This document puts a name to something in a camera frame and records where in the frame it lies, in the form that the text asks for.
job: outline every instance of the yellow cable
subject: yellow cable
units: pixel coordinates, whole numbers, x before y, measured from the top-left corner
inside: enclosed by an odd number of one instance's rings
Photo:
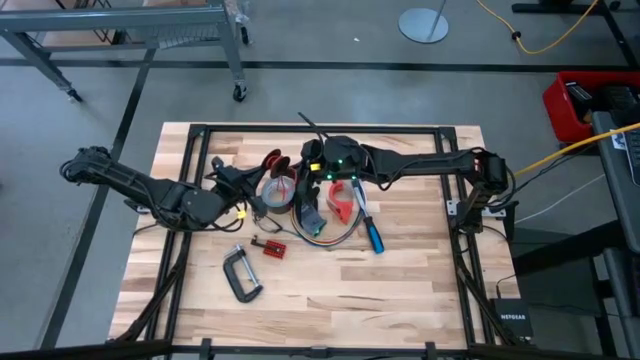
[[[575,144],[569,145],[566,148],[564,148],[564,149],[562,149],[560,151],[557,151],[557,152],[547,156],[546,158],[527,166],[526,168],[516,172],[515,175],[516,176],[520,176],[520,175],[522,175],[522,174],[524,174],[524,173],[526,173],[528,171],[531,171],[531,170],[537,168],[538,166],[540,166],[540,165],[542,165],[544,163],[547,163],[547,162],[557,158],[558,156],[560,156],[562,154],[566,154],[566,153],[568,153],[569,151],[571,151],[571,150],[573,150],[575,148],[579,148],[582,145],[590,144],[590,143],[592,143],[594,141],[602,140],[602,139],[608,138],[608,137],[610,137],[612,135],[620,134],[620,133],[623,133],[623,132],[626,132],[626,131],[635,130],[635,129],[640,129],[640,123],[629,125],[629,126],[625,126],[625,127],[622,127],[622,128],[620,128],[618,130],[612,130],[612,131],[609,131],[609,132],[606,132],[606,133],[602,133],[600,135],[592,136],[592,137],[590,137],[588,139],[585,139],[585,140],[582,140],[582,141],[577,142]]]
[[[493,15],[496,19],[502,21],[503,24],[505,24],[509,30],[511,30],[511,33],[515,33],[516,29],[513,28],[513,26],[511,26],[511,24],[509,24],[509,22],[507,20],[505,20],[503,17],[501,17],[500,15],[496,14],[493,10],[489,9],[485,4],[482,3],[482,1],[480,0],[476,0],[478,2],[478,4],[480,6],[482,6],[489,14]],[[560,36],[560,38],[556,41],[554,41],[551,45],[545,47],[544,49],[540,49],[540,50],[536,50],[536,51],[531,51],[531,50],[527,50],[527,48],[524,47],[524,44],[522,44],[522,40],[520,40],[520,37],[516,37],[516,42],[518,43],[518,45],[520,46],[520,48],[522,49],[522,51],[524,51],[525,53],[529,54],[529,55],[538,55],[538,54],[542,54],[543,52],[550,50],[554,47],[556,47],[558,44],[560,44],[561,42],[564,41],[564,39],[567,38],[567,36],[571,35],[571,33],[580,25],[580,23],[582,23],[582,21],[589,15],[589,13],[591,12],[591,10],[593,10],[596,7],[596,4],[598,3],[598,0],[594,0],[593,3],[591,4],[591,6],[589,6],[589,8],[587,9],[587,11],[584,12],[584,14],[582,14],[582,16],[580,17],[580,19],[578,19],[578,21],[576,21],[576,23],[569,29],[567,30],[567,32],[564,33],[564,35]]]

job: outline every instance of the metal cart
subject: metal cart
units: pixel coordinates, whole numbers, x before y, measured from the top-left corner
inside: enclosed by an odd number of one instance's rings
[[[70,98],[82,101],[51,61],[53,52],[218,45],[224,48],[233,75],[233,99],[244,100],[247,87],[234,33],[242,35],[245,44],[249,38],[242,24],[229,19],[223,0],[206,0],[202,6],[136,8],[114,8],[109,0],[55,1],[59,10],[0,11],[0,35]],[[50,34],[74,35],[76,43],[50,44],[46,41]]]

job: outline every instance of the small red block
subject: small red block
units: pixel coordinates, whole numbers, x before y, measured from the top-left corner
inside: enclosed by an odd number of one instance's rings
[[[282,259],[285,251],[287,251],[287,245],[271,240],[267,240],[266,246],[267,247],[262,251],[262,253],[278,259]]]

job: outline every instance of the blue screwdriver handle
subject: blue screwdriver handle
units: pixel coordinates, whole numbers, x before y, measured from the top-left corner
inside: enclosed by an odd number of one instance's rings
[[[371,216],[367,216],[364,218],[364,225],[367,228],[367,234],[369,234],[369,240],[371,240],[373,251],[376,254],[384,252],[384,245],[382,244],[380,233],[378,232],[376,226],[373,224],[373,219],[371,218]]]

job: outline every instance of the wooden tabletop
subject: wooden tabletop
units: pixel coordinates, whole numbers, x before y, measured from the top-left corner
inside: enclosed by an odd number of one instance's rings
[[[151,176],[177,180],[189,125],[164,125]],[[460,148],[484,146],[479,127],[461,126],[456,131]],[[276,147],[296,162],[302,143],[314,136],[214,133],[207,164],[220,156],[226,164],[249,168]],[[431,135],[350,136],[400,153],[435,152]],[[191,181],[197,149],[199,143],[192,158]],[[211,186],[212,182],[203,182],[204,188]],[[325,204],[328,186],[321,186],[320,212],[329,222],[321,239],[345,229]],[[174,343],[199,345],[202,338],[212,338],[220,346],[424,348],[425,342],[433,341],[439,349],[466,348],[440,178],[403,178],[387,192],[372,184],[365,188],[367,210],[386,247],[380,255],[371,250],[362,225],[351,238],[328,249],[288,234],[267,234],[251,221],[232,234],[194,234]],[[287,215],[275,219],[292,229]],[[152,218],[142,216],[138,227],[150,223]],[[504,231],[497,220],[485,219],[485,225]],[[286,244],[285,258],[265,256],[249,245],[254,234]],[[164,229],[154,228],[134,238],[110,337],[124,332],[152,297],[165,235]],[[496,282],[514,273],[509,247],[499,234],[488,230],[477,235],[477,243],[487,294],[492,296]],[[244,245],[264,285],[248,304],[235,299],[222,270],[224,254],[235,244]],[[177,252],[174,249],[174,260]],[[244,268],[238,266],[237,271],[246,282],[245,289],[252,288]],[[515,278],[503,281],[500,290],[505,297],[519,297]],[[482,341],[479,309],[469,297],[476,337]],[[158,338],[163,335],[167,309],[165,301]]]

